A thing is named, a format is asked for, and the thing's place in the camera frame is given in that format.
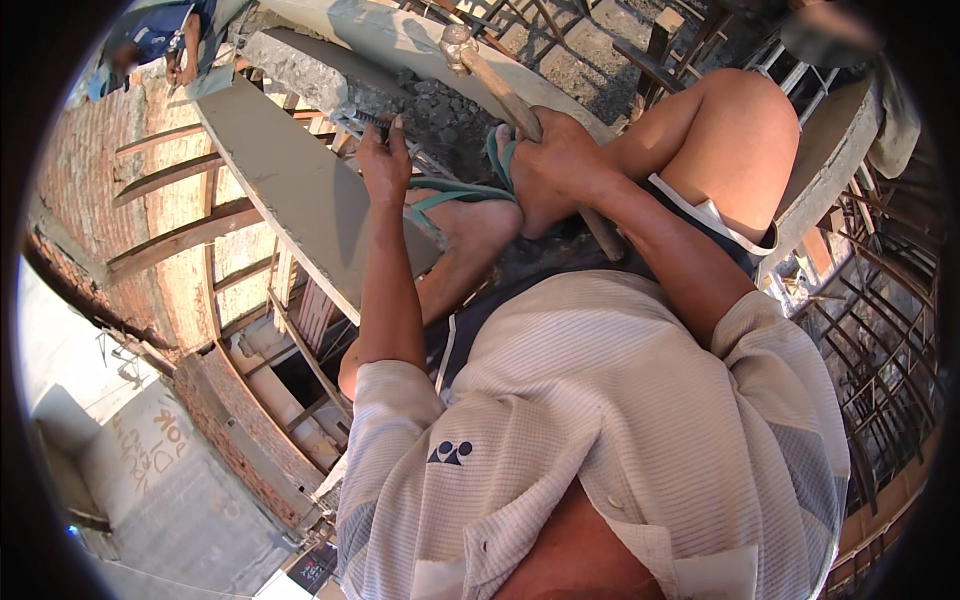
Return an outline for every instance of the white wall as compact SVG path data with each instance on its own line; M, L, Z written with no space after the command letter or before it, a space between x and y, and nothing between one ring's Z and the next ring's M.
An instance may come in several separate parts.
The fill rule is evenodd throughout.
M96 433L96 427L89 428L89 423L80 429L78 407L94 423L103 425L157 380L156 370L111 338L98 340L100 329L47 287L22 258L16 302L17 346L27 409L47 426L77 430L73 444L88 442ZM120 358L112 355L115 350Z

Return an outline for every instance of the white shirt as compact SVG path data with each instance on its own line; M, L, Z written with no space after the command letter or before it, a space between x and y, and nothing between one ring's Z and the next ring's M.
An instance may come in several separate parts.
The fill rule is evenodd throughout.
M411 365L360 368L347 597L492 597L574 476L667 598L807 598L826 580L843 425L816 347L764 294L707 352L643 277L553 276L490 316L451 391L446 407Z

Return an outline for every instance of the knee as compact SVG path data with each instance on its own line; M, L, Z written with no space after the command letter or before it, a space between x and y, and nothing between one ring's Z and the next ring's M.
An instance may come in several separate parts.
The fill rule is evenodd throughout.
M704 94L721 102L736 105L770 125L782 125L800 134L797 111L780 86L754 71L725 68L707 73L697 83L705 86Z

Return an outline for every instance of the wire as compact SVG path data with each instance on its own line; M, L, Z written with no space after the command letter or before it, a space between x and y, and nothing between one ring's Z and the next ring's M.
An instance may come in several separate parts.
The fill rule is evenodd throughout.
M206 593L214 594L214 595L217 595L217 596L231 596L231 597L233 597L233 598L254 598L254 597L255 597L255 596L245 596L245 595L242 595L242 594L230 593L230 592L228 592L228 591L214 591L213 589L197 588L196 586L190 586L190 585L188 585L188 584L182 584L182 583L180 583L180 582L178 582L178 581L173 581L173 580L171 580L171 579L166 579L165 577L160 577L159 575L154 575L154 574L152 574L152 573L147 573L146 571L141 571L141 570L138 569L138 568L133 568L132 566L127 566L127 565L125 565L125 564L123 564L123 563L115 563L115 562L113 562L113 561L105 561L104 559L100 558L100 557L97 556L96 554L93 554L92 552L87 552L87 554L90 555L91 557L97 559L98 561L100 561L100 562L103 563L103 564L112 564L112 565L114 565L114 566L120 566L120 567L123 567L123 568L127 569L128 571L133 571L134 573L139 573L139 574L141 574L141 575L146 575L147 577L152 577L152 578L154 578L154 579L158 579L158 580L163 581L163 582L166 582L166 583L168 583L168 584L173 584L173 585L175 585L175 586L180 586L181 588L189 588L189 589L194 589L194 590L196 590L196 591L204 591L204 592L206 592Z

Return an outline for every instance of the toe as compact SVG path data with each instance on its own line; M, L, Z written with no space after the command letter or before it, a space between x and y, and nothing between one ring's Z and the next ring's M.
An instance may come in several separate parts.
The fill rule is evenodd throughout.
M496 128L496 157L502 159L503 151L506 150L507 144L513 141L513 135L510 132L510 126L506 123L501 123Z

